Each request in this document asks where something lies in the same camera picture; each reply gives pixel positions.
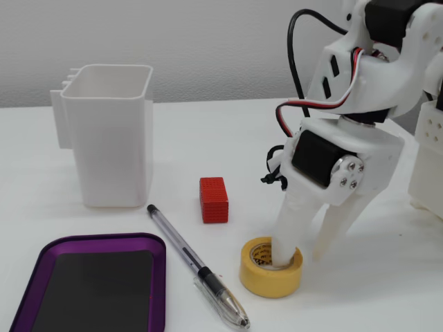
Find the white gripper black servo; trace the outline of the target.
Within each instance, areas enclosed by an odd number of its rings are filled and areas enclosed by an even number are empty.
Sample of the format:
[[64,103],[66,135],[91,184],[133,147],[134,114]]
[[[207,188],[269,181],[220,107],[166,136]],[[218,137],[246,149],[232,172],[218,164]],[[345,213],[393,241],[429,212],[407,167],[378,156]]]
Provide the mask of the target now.
[[288,190],[311,194],[329,205],[313,249],[321,260],[332,244],[387,188],[404,140],[375,126],[345,118],[305,118],[287,140],[280,172]]

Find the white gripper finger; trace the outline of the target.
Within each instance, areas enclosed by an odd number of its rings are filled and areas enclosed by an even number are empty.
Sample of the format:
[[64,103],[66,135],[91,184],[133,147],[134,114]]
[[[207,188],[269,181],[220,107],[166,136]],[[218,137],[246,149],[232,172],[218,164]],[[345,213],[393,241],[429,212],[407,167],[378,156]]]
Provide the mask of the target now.
[[271,233],[271,258],[274,267],[289,265],[312,219],[324,205],[315,195],[287,189]]

